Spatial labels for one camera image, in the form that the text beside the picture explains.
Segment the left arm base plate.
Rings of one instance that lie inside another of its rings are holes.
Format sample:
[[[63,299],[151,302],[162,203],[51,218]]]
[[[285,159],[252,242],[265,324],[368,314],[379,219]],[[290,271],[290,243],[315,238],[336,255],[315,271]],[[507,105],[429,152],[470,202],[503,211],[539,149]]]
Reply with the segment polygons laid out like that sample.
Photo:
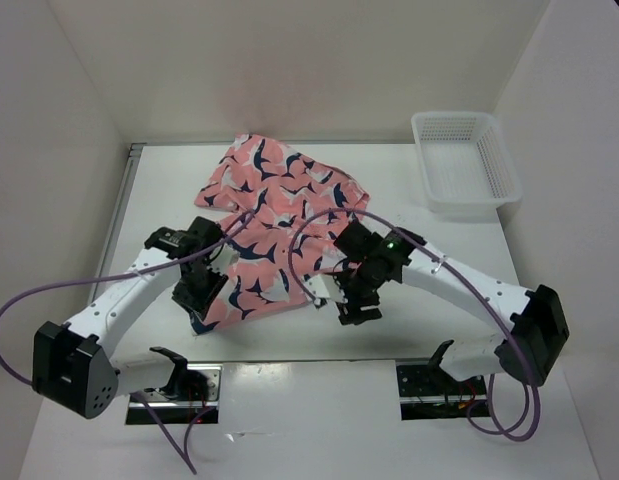
[[[119,395],[128,395],[127,425],[144,426],[156,418],[171,426],[190,422],[216,424],[222,367],[219,364],[191,364],[186,371],[170,363],[133,366],[119,376]]]

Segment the pink shark print shorts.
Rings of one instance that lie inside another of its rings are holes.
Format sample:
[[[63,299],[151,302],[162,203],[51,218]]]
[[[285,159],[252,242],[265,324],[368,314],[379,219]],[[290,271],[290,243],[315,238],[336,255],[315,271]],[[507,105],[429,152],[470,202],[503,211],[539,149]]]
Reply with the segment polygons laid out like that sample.
[[[334,247],[351,209],[365,209],[369,194],[348,173],[256,134],[236,136],[194,203],[224,210],[223,228],[243,212],[255,217],[231,241],[238,261],[192,330],[206,334],[306,303],[296,283],[342,262]]]

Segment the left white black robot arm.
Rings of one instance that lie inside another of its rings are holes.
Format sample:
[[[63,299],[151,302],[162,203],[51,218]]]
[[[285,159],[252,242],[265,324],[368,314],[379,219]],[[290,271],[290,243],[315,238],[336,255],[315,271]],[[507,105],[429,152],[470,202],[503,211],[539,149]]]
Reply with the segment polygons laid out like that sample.
[[[220,225],[197,217],[186,230],[161,227],[145,241],[125,280],[108,287],[61,325],[44,323],[34,335],[32,388],[74,413],[93,419],[114,398],[145,390],[169,400],[201,399],[208,380],[187,358],[153,346],[136,358],[114,357],[120,341],[166,290],[185,312],[202,319],[225,286],[236,255]]]

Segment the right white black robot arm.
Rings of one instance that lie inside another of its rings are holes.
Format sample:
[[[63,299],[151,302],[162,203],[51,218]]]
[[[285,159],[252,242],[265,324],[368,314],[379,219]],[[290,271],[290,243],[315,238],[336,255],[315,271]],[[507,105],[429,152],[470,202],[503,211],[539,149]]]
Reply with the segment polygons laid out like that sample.
[[[445,300],[492,327],[492,335],[443,342],[429,360],[429,385],[449,393],[476,376],[505,373],[541,387],[570,332],[555,290],[507,284],[458,262],[403,228],[380,236],[350,223],[335,239],[350,267],[336,274],[344,325],[380,318],[380,288],[394,281]]]

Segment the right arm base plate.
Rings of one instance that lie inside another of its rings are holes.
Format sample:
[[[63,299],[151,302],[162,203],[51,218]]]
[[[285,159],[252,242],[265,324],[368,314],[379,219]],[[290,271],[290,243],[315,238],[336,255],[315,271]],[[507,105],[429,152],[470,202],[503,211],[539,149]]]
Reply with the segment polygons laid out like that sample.
[[[424,360],[395,365],[402,421],[465,418],[467,411],[488,417],[487,386],[482,376],[444,383]]]

